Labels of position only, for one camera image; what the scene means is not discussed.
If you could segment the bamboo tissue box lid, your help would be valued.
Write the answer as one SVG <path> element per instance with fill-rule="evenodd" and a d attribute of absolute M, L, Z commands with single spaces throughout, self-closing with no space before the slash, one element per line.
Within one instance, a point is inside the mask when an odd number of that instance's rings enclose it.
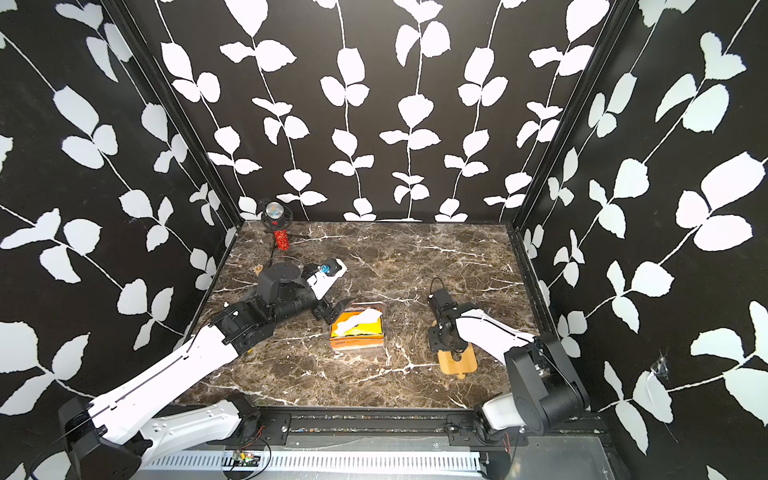
<path fill-rule="evenodd" d="M 465 379 L 468 374 L 477 371 L 478 363 L 474 348 L 469 344 L 462 352 L 440 350 L 437 352 L 438 363 L 443 374 Z"/>

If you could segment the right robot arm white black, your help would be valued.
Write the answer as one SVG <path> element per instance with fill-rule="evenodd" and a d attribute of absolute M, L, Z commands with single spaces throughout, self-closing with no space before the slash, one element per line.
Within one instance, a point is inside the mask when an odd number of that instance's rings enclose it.
<path fill-rule="evenodd" d="M 507 371 L 510 391 L 475 408 L 475 424 L 489 438 L 509 429 L 543 434 L 591 408 L 589 395 L 561 341 L 514 329 L 473 303 L 457 303 L 444 288 L 429 293 L 435 322 L 430 349 L 441 371 L 463 379 L 478 368 L 474 349 Z"/>

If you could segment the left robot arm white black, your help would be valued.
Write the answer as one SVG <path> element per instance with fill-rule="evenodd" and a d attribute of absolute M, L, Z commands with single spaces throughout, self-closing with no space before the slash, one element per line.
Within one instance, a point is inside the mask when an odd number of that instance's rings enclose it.
<path fill-rule="evenodd" d="M 333 324 L 349 305 L 325 296 L 347 267 L 340 259 L 263 270 L 251 295 L 235 302 L 189 341 L 121 386 L 59 410 L 72 479 L 129 479 L 167 455 L 210 441 L 256 434 L 261 413 L 242 393 L 168 414 L 167 406 L 201 379 L 270 338 L 278 325 L 309 311 Z"/>

